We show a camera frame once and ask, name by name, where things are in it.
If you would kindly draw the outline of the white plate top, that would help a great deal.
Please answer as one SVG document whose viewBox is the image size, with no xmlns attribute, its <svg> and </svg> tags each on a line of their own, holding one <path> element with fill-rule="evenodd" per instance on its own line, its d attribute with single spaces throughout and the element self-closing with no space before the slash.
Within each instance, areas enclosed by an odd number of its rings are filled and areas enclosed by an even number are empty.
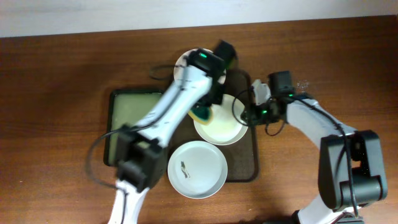
<svg viewBox="0 0 398 224">
<path fill-rule="evenodd" d="M 187 87 L 208 92 L 226 80 L 226 65 L 220 56 L 208 49 L 191 49 L 182 54 L 174 68 L 174 80 Z"/>
</svg>

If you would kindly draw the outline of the white plate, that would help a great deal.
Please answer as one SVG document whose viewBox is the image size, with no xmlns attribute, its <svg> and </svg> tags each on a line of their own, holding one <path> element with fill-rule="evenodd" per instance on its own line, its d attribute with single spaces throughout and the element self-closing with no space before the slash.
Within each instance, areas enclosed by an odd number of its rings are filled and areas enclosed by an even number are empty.
<svg viewBox="0 0 398 224">
<path fill-rule="evenodd" d="M 203 199 L 211 197 L 224 186 L 228 164 L 216 146 L 205 141 L 190 141 L 174 150 L 167 175 L 179 194 Z"/>
<path fill-rule="evenodd" d="M 187 87 L 208 92 L 226 80 L 226 65 L 220 56 L 208 49 L 191 49 L 182 54 L 174 68 L 174 80 Z"/>
<path fill-rule="evenodd" d="M 213 118 L 208 124 L 194 121 L 194 127 L 205 141 L 219 146 L 227 146 L 239 141 L 248 130 L 243 121 L 236 118 L 243 112 L 243 103 L 228 94 L 223 95 L 221 105 L 212 105 Z"/>
</svg>

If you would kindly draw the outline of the green yellow sponge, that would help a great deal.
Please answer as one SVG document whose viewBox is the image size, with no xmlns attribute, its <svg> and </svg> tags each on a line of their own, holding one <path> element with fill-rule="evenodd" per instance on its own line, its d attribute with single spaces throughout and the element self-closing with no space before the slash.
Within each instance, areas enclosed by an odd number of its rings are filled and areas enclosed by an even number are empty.
<svg viewBox="0 0 398 224">
<path fill-rule="evenodd" d="M 191 108 L 188 115 L 197 123 L 207 125 L 213 119 L 213 110 L 207 106 L 196 105 Z"/>
</svg>

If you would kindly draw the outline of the white plate bottom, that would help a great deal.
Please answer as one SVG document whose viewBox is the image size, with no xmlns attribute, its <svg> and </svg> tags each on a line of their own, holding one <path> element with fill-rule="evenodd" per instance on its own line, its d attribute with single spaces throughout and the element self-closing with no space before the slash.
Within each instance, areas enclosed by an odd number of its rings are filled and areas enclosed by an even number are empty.
<svg viewBox="0 0 398 224">
<path fill-rule="evenodd" d="M 224 186 L 228 164 L 216 146 L 205 141 L 190 141 L 174 150 L 167 175 L 179 194 L 203 199 L 211 197 Z"/>
</svg>

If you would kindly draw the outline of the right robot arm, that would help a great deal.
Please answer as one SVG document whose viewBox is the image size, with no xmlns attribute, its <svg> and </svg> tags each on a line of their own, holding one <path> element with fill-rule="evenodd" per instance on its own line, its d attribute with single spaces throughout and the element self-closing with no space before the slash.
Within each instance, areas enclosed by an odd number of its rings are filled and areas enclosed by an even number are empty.
<svg viewBox="0 0 398 224">
<path fill-rule="evenodd" d="M 359 209 L 387 197 L 388 187 L 379 136 L 345 125 L 308 93 L 297 93 L 290 72 L 275 72 L 268 82 L 248 88 L 254 103 L 239 120 L 250 127 L 282 122 L 301 131 L 320 152 L 318 191 L 286 223 L 364 223 Z"/>
</svg>

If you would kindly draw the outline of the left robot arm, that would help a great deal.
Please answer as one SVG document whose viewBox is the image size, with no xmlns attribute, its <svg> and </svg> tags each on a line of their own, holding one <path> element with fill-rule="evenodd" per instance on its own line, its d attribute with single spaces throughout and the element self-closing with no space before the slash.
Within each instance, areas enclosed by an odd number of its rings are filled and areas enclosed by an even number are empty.
<svg viewBox="0 0 398 224">
<path fill-rule="evenodd" d="M 219 79 L 236 59 L 234 47 L 220 41 L 212 52 L 191 51 L 182 76 L 172 82 L 158 103 L 134 126 L 118 129 L 116 142 L 116 196 L 110 223 L 136 223 L 146 193 L 167 168 L 168 145 L 189 112 L 209 121 L 210 107 L 222 102 Z"/>
</svg>

